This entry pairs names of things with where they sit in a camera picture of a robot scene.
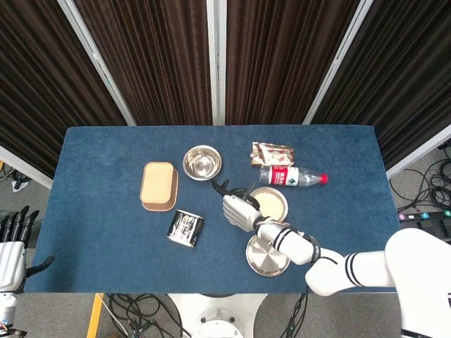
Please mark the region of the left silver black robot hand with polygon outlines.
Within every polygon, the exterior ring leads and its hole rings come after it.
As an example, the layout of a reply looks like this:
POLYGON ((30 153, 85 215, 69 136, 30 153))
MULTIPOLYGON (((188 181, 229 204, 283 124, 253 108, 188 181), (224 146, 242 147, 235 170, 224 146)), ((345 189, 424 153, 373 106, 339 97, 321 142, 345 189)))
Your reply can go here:
POLYGON ((1 215, 1 293, 22 294, 28 278, 46 270, 54 261, 48 256, 41 264, 26 267, 27 250, 39 210, 28 214, 25 206, 15 213, 1 215))

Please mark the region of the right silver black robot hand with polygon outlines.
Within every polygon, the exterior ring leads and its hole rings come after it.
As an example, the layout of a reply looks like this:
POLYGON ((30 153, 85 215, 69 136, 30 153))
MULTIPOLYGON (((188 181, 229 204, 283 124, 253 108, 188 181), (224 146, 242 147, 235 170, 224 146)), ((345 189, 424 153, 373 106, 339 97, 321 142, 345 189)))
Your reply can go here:
POLYGON ((223 214, 228 222, 245 232, 257 229, 257 223, 264 220, 259 202, 249 195, 247 188, 229 189, 229 180, 219 184, 211 180, 212 187, 222 196, 223 214))

